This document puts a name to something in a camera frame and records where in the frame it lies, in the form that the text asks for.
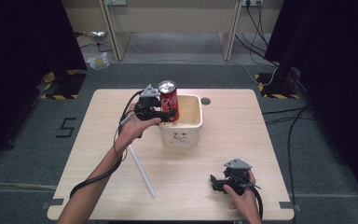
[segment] gray carpet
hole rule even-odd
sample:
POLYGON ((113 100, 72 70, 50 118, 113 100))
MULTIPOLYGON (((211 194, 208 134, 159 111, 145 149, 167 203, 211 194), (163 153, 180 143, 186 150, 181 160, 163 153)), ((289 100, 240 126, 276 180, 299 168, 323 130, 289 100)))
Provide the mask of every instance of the gray carpet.
MULTIPOLYGON (((252 76, 273 71, 268 66, 248 66, 248 69, 252 76)), ((0 185, 0 223, 53 223, 47 218, 45 203, 58 185, 94 91, 140 90, 148 84, 156 87, 164 79, 174 80, 178 88, 252 89, 263 112, 308 104, 303 99, 263 98, 239 65, 111 64, 103 70, 89 70, 77 99, 38 99, 13 139, 15 147, 0 151, 0 183, 21 184, 0 185), (65 118, 76 118, 65 123, 74 127, 74 131, 71 137, 57 138, 56 135, 69 133, 60 130, 65 118)), ((268 122, 291 118, 296 113, 266 114, 264 118, 268 122)), ((295 199, 301 208, 296 212, 296 223, 358 223, 358 183, 351 170, 334 156, 334 147, 312 111, 305 111, 301 118, 293 128, 290 145, 295 199)), ((268 125, 290 195, 287 142, 292 122, 290 119, 268 125)))

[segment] red soda can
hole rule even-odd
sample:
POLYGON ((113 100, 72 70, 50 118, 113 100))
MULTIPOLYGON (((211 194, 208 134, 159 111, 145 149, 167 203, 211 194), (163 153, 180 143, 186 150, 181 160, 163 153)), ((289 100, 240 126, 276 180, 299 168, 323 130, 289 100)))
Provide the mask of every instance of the red soda can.
POLYGON ((176 110, 174 118, 170 118, 170 122, 179 119, 179 103, 176 93, 176 84, 173 81, 165 80, 158 84, 158 91, 160 93, 161 111, 172 112, 176 110))

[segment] white stick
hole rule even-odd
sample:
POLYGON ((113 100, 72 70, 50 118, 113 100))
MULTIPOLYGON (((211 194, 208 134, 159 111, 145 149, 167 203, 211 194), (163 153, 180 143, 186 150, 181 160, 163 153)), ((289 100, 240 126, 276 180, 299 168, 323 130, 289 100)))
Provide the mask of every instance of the white stick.
POLYGON ((149 181, 149 178, 147 178, 144 168, 142 167, 141 163, 138 160, 138 157, 136 156, 135 149, 133 149, 132 145, 129 145, 129 149, 130 149, 131 155, 133 156, 133 159, 136 162, 136 165, 138 166, 139 172, 141 172, 141 175, 144 178, 147 188, 150 191, 150 195, 152 196, 152 198, 154 198, 156 196, 156 192, 154 191, 153 186, 149 181))

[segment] power strip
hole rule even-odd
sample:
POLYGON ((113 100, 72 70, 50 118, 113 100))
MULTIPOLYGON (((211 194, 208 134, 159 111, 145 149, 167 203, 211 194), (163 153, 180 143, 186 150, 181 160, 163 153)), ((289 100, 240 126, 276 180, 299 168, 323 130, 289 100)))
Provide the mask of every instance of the power strip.
MULTIPOLYGON (((242 6, 246 7, 246 1, 247 0, 243 0, 242 1, 242 6)), ((263 6, 263 0, 249 0, 251 2, 251 5, 249 5, 249 7, 258 7, 258 6, 263 6)))

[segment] white container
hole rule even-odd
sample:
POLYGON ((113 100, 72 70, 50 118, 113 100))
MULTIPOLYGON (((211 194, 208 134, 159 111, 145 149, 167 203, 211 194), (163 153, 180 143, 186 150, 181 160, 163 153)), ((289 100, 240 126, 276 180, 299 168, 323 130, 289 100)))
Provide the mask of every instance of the white container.
POLYGON ((161 122, 162 143, 170 148, 192 148, 197 145, 202 126, 201 101, 197 95, 178 95, 179 119, 161 122))

